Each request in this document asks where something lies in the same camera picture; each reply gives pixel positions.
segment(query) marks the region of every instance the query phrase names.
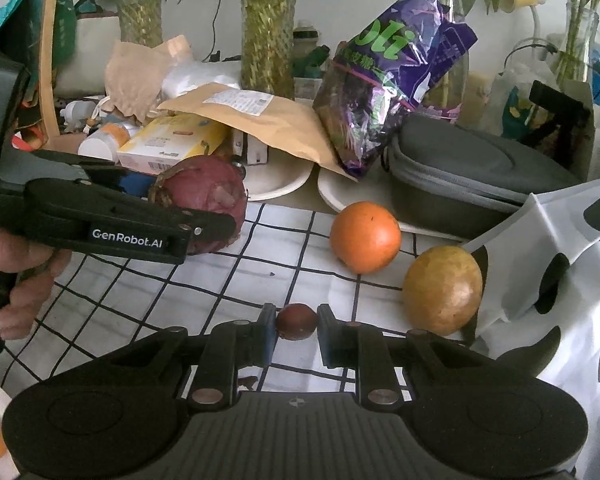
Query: gray zippered case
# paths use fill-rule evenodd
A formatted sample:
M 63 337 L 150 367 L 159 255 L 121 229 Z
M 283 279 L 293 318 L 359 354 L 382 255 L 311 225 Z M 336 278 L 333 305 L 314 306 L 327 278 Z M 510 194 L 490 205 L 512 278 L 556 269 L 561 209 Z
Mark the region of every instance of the gray zippered case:
M 410 114 L 388 147 L 398 219 L 475 238 L 515 213 L 530 193 L 579 184 L 519 142 Z

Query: barcode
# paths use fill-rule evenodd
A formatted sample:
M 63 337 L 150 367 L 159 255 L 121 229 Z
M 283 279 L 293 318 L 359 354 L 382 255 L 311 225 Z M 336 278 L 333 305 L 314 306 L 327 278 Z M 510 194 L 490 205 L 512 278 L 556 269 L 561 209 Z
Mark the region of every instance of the barcode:
M 170 170 L 173 166 L 171 164 L 161 164 L 160 162 L 149 162 L 149 168 L 152 170 Z

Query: ribbed black surface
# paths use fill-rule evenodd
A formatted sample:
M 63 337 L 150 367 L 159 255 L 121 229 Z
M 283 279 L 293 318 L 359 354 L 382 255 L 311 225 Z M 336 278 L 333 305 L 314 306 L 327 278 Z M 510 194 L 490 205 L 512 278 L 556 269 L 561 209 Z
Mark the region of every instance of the ribbed black surface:
M 398 416 L 368 412 L 351 394 L 259 392 L 195 416 L 158 462 L 116 480 L 479 479 L 437 462 Z

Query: human hand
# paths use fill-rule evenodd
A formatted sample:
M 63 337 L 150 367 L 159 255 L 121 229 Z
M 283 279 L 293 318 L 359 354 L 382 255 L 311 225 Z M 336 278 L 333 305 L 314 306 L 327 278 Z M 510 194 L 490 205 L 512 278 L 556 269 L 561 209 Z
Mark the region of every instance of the human hand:
M 70 259 L 71 251 L 54 251 L 0 229 L 0 272 L 22 272 L 48 261 L 46 270 L 14 287 L 9 304 L 0 310 L 0 337 L 3 340 L 29 335 L 40 308 L 51 295 L 54 279 L 62 274 Z

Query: metal screw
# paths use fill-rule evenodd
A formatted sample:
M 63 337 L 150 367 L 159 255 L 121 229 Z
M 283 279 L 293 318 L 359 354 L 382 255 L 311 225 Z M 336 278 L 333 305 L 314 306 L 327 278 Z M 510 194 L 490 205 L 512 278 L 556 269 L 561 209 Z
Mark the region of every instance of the metal screw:
M 198 404 L 217 404 L 222 400 L 222 392 L 215 388 L 200 388 L 191 394 L 191 399 Z
M 396 403 L 400 397 L 393 390 L 372 390 L 366 398 L 374 404 L 389 406 Z

